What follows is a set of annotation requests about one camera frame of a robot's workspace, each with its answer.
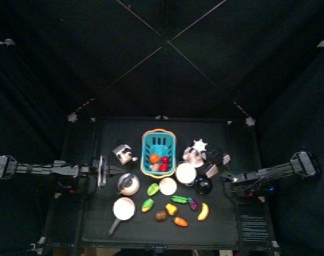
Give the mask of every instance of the yellow banana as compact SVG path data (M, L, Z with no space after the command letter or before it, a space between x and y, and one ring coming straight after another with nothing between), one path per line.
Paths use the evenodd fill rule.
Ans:
M199 215L199 220L205 220L209 216L209 212L211 212L209 205L207 203L203 203L203 209Z

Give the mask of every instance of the brown potato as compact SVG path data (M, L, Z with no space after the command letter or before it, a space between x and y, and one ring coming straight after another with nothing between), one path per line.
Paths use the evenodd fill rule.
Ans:
M157 221L164 221L168 218L168 212L165 210L156 213Z

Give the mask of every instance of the orange carrot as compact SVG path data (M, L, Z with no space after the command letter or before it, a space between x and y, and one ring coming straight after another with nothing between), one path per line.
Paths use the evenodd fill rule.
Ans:
M188 221L185 219L183 219L181 217L175 218L175 223L181 227L188 227L188 225L189 225Z

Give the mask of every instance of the blue basket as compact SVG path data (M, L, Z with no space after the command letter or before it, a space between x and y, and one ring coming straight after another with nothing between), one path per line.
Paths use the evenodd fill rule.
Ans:
M164 129L155 129L148 131L143 136L143 157L141 157L141 170L145 175L156 179L163 179L172 176L176 172L176 148L177 137L173 132ZM169 170L152 171L151 155L159 154L160 157L169 158Z

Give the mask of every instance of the white plate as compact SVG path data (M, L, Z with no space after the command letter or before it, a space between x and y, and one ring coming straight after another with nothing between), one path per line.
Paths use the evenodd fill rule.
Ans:
M197 177L197 170L195 166L191 163L180 164L176 171L176 176L183 184L192 183Z
M164 195L171 196L176 193L179 188L177 182L172 178L164 178L160 181L160 191Z

